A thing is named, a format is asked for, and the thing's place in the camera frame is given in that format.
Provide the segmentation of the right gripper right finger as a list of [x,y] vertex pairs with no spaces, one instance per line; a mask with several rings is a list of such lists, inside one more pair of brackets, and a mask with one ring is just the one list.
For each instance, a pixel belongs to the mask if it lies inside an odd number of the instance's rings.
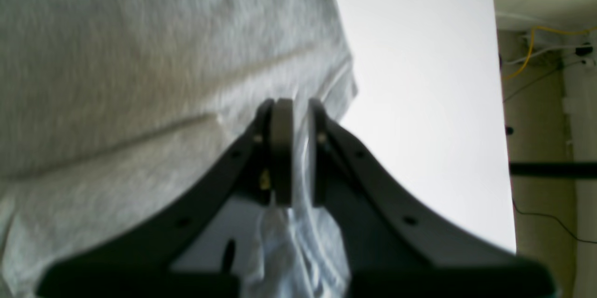
[[550,273],[422,204],[311,99],[311,203],[333,217],[349,298],[554,298]]

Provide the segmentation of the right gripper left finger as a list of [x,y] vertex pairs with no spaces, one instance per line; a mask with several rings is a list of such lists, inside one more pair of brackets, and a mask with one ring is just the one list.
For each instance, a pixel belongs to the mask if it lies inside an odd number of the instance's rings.
[[293,102],[267,99],[181,197],[125,234],[51,266],[41,298],[237,298],[259,217],[292,205]]

